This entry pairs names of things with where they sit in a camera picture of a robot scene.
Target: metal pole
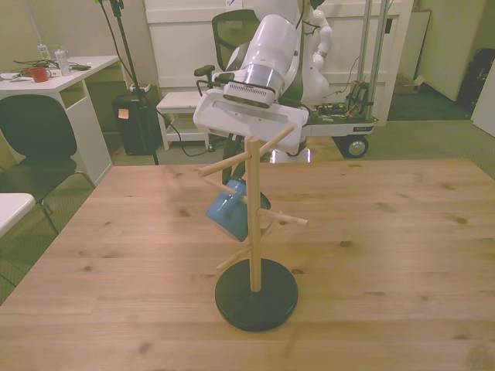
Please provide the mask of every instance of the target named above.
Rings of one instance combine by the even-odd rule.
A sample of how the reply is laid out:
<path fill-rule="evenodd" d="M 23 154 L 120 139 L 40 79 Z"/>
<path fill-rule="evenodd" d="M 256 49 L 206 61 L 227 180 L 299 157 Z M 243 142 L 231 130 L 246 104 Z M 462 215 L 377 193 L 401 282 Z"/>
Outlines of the metal pole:
<path fill-rule="evenodd" d="M 366 49 L 368 45 L 368 33 L 370 32 L 371 8 L 373 0 L 366 0 L 364 9 L 363 34 L 361 36 L 361 49 L 359 52 L 359 65 L 357 67 L 357 80 L 364 80 L 364 62 L 366 61 Z"/>
<path fill-rule="evenodd" d="M 141 89 L 139 88 L 139 82 L 138 82 L 138 77 L 136 75 L 136 71 L 134 69 L 134 63 L 132 62 L 132 56 L 131 56 L 131 50 L 129 50 L 129 45 L 127 43 L 127 37 L 125 36 L 125 31 L 124 31 L 124 25 L 122 24 L 122 19 L 121 19 L 121 11 L 120 11 L 120 6 L 121 4 L 121 7 L 123 7 L 123 3 L 122 3 L 122 0 L 111 0 L 111 5 L 112 5 L 112 9 L 114 11 L 114 15 L 115 15 L 115 18 L 117 19 L 117 24 L 118 24 L 118 28 L 121 32 L 121 36 L 122 36 L 122 41 L 124 42 L 124 48 L 125 48 L 125 54 L 127 55 L 127 60 L 129 62 L 129 68 L 131 69 L 131 78 L 132 78 L 132 81 L 134 82 L 135 84 L 135 91 L 136 91 L 136 94 L 138 95 L 138 99 L 139 99 L 139 103 L 141 105 L 141 107 L 144 107 L 145 106 L 145 97 L 144 97 L 144 93 L 141 91 Z M 148 118 L 144 115 L 144 114 L 141 114 L 140 113 L 140 118 L 142 119 L 142 123 L 144 124 L 144 129 L 145 129 L 145 132 L 146 134 L 148 134 L 148 140 L 149 140 L 149 144 L 153 147 L 153 137 L 152 137 L 152 133 L 151 131 L 149 130 L 149 122 L 148 122 Z M 155 162 L 155 165 L 159 165 L 159 161 L 158 161 L 158 156 L 156 154 L 156 150 L 155 149 L 152 149 L 153 151 L 153 161 Z"/>
<path fill-rule="evenodd" d="M 374 98 L 377 92 L 378 72 L 380 70 L 381 52 L 384 46 L 385 27 L 387 25 L 387 13 L 390 0 L 381 0 L 380 19 L 378 20 L 377 40 L 374 45 L 373 68 L 371 69 L 368 101 L 371 105 L 366 107 L 366 120 L 371 120 L 373 115 Z"/>
<path fill-rule="evenodd" d="M 34 31 L 36 32 L 38 39 L 41 39 L 41 33 L 39 33 L 38 26 L 36 25 L 36 21 L 34 20 L 34 16 L 32 15 L 31 6 L 29 6 L 28 0 L 24 0 L 24 2 L 26 3 L 26 8 L 28 10 L 29 19 L 31 19 L 32 27 L 34 27 Z"/>

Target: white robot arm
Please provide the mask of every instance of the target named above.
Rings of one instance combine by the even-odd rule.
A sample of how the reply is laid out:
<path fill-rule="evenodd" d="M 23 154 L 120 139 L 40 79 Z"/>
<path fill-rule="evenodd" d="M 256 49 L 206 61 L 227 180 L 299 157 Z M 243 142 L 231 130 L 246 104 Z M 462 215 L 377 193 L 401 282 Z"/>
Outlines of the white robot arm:
<path fill-rule="evenodd" d="M 295 130 L 279 148 L 295 154 L 307 106 L 321 104 L 329 83 L 321 74 L 332 45 L 332 29 L 314 3 L 322 0 L 256 0 L 261 20 L 248 47 L 238 48 L 231 66 L 216 74 L 216 87 L 204 93 L 194 114 L 196 126 L 213 134 L 256 135 L 268 141 L 289 125 Z M 315 52 L 315 41 L 321 43 Z"/>
<path fill-rule="evenodd" d="M 333 46 L 333 30 L 326 21 L 325 13 L 321 10 L 314 11 L 312 24 L 319 27 L 320 44 L 313 56 L 313 62 L 318 71 L 321 71 L 325 63 L 325 58 Z"/>

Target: caster wheel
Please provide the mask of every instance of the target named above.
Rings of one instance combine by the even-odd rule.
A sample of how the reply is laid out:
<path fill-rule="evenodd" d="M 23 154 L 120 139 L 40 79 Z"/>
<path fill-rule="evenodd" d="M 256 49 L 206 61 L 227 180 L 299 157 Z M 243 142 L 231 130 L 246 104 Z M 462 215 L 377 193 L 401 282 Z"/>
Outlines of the caster wheel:
<path fill-rule="evenodd" d="M 370 148 L 370 144 L 364 135 L 335 137 L 333 141 L 345 158 L 362 158 Z"/>

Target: white table edge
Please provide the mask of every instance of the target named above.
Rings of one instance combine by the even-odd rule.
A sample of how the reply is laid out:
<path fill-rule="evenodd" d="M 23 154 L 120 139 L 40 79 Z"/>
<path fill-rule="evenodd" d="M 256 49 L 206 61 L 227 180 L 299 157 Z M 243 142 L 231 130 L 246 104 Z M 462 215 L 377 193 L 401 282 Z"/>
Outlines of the white table edge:
<path fill-rule="evenodd" d="M 70 62 L 77 62 L 78 59 L 90 59 L 94 57 L 103 57 L 103 56 L 75 56 L 73 58 L 69 58 Z M 39 88 L 33 88 L 33 89 L 24 89 L 24 88 L 19 88 L 19 89 L 2 89 L 0 88 L 0 95 L 16 95 L 16 94 L 47 94 L 47 93 L 59 93 L 60 91 L 67 89 L 71 85 L 74 85 L 75 83 L 79 83 L 82 80 L 87 79 L 89 76 L 94 75 L 95 73 L 101 71 L 102 69 L 116 63 L 119 61 L 118 56 L 106 56 L 109 57 L 110 59 L 104 63 L 102 63 L 99 66 L 96 67 L 91 67 L 87 71 L 81 71 L 78 73 L 77 76 L 74 76 L 73 79 L 70 79 L 60 85 L 57 85 L 56 87 L 43 87 L 40 86 Z"/>

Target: blue mug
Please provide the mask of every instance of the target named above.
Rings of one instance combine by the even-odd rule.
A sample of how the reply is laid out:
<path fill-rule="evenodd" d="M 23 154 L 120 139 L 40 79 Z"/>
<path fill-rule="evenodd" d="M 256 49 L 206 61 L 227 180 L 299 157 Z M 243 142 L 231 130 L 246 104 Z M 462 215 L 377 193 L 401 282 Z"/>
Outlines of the blue mug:
<path fill-rule="evenodd" d="M 218 195 L 208 209 L 207 216 L 227 235 L 243 242 L 249 235 L 248 206 L 241 199 L 242 196 L 246 196 L 246 182 L 243 179 L 230 178 L 227 186 L 231 187 L 235 194 L 229 195 L 222 192 Z M 261 207 L 267 210 L 271 208 L 270 201 L 263 193 L 261 194 Z"/>

